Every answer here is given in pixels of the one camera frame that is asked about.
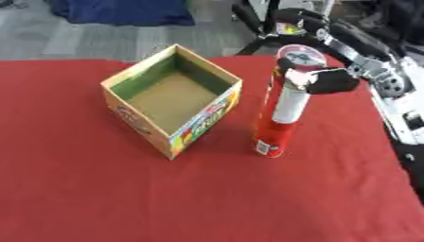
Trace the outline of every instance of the open box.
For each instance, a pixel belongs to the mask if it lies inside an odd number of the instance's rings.
[[[101,85],[109,108],[173,159],[239,102],[241,82],[175,44]]]

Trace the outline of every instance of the table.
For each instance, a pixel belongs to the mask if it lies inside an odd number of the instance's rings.
[[[250,139],[274,58],[213,61],[245,79],[241,102],[173,162],[104,104],[128,63],[1,61],[0,241],[424,240],[364,86],[314,96],[269,160]]]

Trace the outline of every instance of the pringles can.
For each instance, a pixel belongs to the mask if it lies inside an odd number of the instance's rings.
[[[268,158],[284,153],[310,98],[299,81],[288,78],[296,75],[287,74],[291,70],[307,73],[327,66],[322,53],[300,44],[282,47],[276,57],[279,64],[274,68],[254,134],[255,151]]]

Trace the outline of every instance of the floor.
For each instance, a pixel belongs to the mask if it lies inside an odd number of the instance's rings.
[[[196,26],[159,27],[71,25],[50,14],[43,0],[18,2],[28,7],[0,9],[0,61],[138,61],[173,43],[218,57],[235,54],[254,38],[242,23],[231,21],[228,0],[193,0]]]

